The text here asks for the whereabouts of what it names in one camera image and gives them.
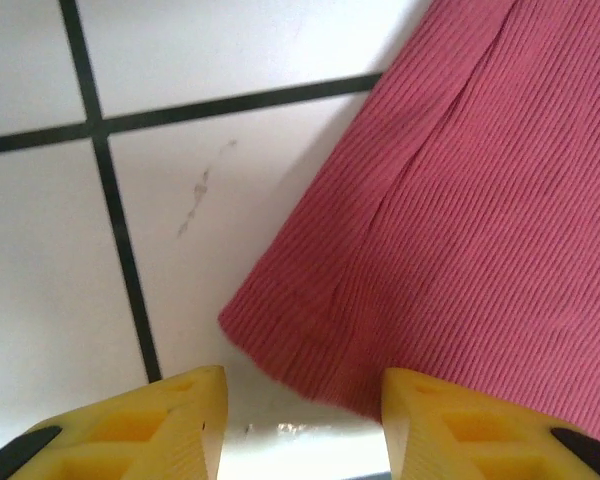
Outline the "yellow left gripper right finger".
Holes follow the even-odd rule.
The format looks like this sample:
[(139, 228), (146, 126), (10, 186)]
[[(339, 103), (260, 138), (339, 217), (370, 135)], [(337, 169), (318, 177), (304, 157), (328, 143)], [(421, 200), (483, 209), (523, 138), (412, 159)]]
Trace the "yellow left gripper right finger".
[(381, 400), (394, 479), (600, 479), (600, 441), (559, 418), (399, 368)]

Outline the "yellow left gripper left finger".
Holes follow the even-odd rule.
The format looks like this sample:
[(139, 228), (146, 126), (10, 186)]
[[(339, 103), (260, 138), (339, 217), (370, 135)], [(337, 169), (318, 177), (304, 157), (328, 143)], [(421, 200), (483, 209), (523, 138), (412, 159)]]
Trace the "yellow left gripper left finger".
[(202, 366), (46, 419), (0, 449), (0, 479), (214, 479), (228, 419)]

